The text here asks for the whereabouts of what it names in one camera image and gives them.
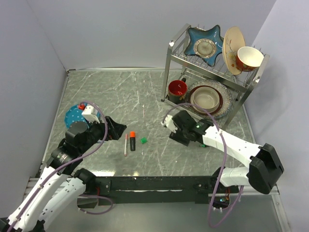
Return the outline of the white pink acrylic marker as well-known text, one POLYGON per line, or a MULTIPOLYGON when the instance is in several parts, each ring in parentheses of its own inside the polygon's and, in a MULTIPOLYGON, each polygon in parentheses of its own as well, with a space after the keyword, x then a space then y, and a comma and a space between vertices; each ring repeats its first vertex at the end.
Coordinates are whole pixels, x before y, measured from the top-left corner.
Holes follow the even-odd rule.
POLYGON ((124 147, 124 156, 127 156, 127 144, 128 144, 128 134, 125 134, 125 147, 124 147))

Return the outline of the black orange highlighter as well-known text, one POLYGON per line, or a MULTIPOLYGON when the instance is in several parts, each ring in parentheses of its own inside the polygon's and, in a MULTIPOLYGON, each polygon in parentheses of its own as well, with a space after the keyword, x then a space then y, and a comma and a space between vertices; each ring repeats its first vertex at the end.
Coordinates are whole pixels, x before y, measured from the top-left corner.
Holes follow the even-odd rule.
POLYGON ((130 132, 129 141, 130 141, 130 150, 135 151, 136 150, 136 134, 134 131, 130 132))

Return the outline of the green pen cap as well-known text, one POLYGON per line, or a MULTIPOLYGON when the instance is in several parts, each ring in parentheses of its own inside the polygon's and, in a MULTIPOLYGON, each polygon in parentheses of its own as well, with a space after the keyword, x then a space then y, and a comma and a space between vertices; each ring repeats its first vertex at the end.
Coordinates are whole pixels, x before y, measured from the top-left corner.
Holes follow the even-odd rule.
POLYGON ((141 140, 140 140, 140 141, 141 141, 141 143, 142 143, 142 144, 144 144, 144 143, 146 143, 146 142, 147 142, 147 139, 146 139, 145 137, 143 137, 143 138, 141 138, 141 140))

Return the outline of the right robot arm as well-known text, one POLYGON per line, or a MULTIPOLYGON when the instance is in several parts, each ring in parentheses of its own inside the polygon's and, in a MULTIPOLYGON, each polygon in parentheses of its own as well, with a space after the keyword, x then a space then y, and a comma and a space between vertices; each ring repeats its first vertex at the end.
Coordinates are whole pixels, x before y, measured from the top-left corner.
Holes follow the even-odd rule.
POLYGON ((178 143, 198 142, 226 152, 242 163, 240 168, 223 168, 219 178, 224 187, 251 186, 262 194, 269 194, 284 172, 272 145, 242 140, 205 119, 195 121, 185 110, 174 116, 167 115, 162 125, 171 131, 170 138, 178 143))

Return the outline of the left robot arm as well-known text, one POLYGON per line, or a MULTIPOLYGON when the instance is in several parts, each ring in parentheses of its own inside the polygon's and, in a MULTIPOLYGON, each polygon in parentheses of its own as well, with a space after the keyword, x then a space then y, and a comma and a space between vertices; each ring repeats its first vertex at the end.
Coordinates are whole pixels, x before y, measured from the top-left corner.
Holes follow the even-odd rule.
POLYGON ((74 169, 83 161, 85 152, 98 141, 119 140, 127 126, 114 122, 71 123, 65 138, 46 163, 43 172, 20 206, 9 216, 1 218, 2 232, 44 232, 58 214, 72 201, 96 188, 96 176, 74 169))

